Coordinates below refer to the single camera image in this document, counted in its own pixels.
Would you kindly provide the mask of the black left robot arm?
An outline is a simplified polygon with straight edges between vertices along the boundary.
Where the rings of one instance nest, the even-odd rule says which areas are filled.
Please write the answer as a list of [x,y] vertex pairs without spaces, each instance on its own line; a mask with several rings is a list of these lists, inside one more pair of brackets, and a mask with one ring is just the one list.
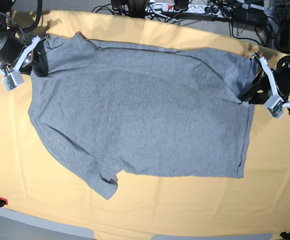
[[290,96],[290,17],[284,20],[274,36],[274,47],[286,54],[276,64],[276,69],[268,66],[266,59],[255,55],[260,73],[247,85],[238,98],[254,105],[265,105],[274,101],[275,105],[286,106]]

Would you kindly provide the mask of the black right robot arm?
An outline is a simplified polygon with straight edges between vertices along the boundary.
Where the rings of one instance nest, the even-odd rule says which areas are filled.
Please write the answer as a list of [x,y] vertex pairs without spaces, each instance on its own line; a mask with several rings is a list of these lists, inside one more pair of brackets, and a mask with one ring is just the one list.
[[20,63],[19,71],[30,75],[31,71],[39,77],[48,75],[49,67],[45,56],[43,42],[48,38],[44,36],[31,36],[38,26],[43,2],[37,1],[36,17],[32,25],[23,28],[7,15],[14,5],[14,0],[0,0],[0,74],[7,76]]

